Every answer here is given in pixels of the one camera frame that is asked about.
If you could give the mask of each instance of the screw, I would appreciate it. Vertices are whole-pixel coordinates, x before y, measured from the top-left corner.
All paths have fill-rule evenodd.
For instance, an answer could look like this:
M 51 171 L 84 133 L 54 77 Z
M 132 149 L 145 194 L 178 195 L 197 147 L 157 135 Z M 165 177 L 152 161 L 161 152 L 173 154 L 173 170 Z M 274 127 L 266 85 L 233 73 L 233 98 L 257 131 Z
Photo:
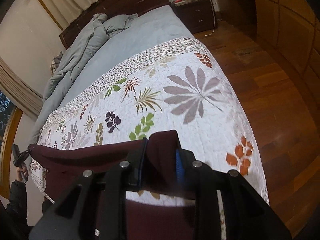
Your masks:
M 232 177 L 237 177 L 239 175 L 239 172 L 236 170 L 230 170 L 229 171 L 230 176 Z
M 126 168 L 130 165 L 130 163 L 128 161 L 122 161 L 119 163 L 121 168 Z
M 84 177 L 90 177 L 91 175 L 92 175 L 92 171 L 91 170 L 85 170 L 83 173 L 82 173 L 82 175 L 84 176 Z
M 199 168 L 202 166 L 202 162 L 201 161 L 193 161 L 192 166 L 194 166 L 195 168 Z

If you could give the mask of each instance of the hand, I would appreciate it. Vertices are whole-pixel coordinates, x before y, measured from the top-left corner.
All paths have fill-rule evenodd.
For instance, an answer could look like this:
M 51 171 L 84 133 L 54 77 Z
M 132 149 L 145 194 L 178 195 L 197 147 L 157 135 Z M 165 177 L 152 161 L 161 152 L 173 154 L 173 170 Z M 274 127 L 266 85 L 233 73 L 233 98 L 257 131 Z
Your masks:
M 24 176 L 26 178 L 28 178 L 29 174 L 28 174 L 27 166 L 26 166 L 25 163 L 22 163 L 21 168 L 20 167 L 17 168 L 17 178 L 16 178 L 16 180 L 20 181 L 20 182 L 23 182 L 20 172 L 23 172 Z

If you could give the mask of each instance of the window frame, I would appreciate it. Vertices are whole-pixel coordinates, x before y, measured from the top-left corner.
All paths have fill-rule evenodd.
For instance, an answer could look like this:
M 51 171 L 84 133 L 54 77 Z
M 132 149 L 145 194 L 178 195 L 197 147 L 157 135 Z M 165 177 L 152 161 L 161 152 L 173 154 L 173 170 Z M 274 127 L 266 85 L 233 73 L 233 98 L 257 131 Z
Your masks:
M 10 194 L 11 147 L 14 142 L 22 114 L 22 110 L 18 107 L 15 107 L 12 110 L 4 131 L 3 142 L 0 150 L 0 195 L 6 199 L 9 199 Z

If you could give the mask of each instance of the tree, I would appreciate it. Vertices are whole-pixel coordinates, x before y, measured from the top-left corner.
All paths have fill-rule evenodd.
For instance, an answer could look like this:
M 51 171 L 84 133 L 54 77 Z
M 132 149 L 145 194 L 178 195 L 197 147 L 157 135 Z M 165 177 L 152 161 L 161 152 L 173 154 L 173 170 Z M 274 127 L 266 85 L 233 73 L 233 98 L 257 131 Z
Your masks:
M 0 138 L 3 138 L 14 104 L 0 90 Z

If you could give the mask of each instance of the black jacket sleeve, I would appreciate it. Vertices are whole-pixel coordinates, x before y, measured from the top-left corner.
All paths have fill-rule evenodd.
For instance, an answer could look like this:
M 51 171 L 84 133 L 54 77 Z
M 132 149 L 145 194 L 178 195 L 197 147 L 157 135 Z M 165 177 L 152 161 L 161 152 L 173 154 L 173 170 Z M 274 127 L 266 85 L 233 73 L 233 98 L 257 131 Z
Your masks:
M 15 180 L 11 184 L 7 213 L 19 227 L 28 227 L 27 191 L 23 182 Z

